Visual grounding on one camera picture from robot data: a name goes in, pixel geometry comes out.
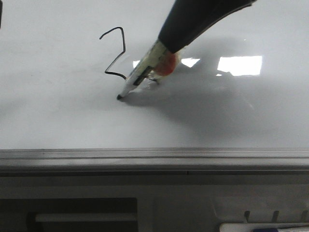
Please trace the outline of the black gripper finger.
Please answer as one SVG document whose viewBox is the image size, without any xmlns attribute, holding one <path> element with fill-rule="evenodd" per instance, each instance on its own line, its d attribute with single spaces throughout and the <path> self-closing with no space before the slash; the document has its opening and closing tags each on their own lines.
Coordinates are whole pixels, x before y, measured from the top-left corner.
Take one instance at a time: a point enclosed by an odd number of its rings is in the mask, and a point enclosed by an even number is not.
<svg viewBox="0 0 309 232">
<path fill-rule="evenodd" d="M 253 0 L 177 0 L 158 35 L 172 53 L 189 45 L 218 21 L 251 6 Z"/>
</svg>

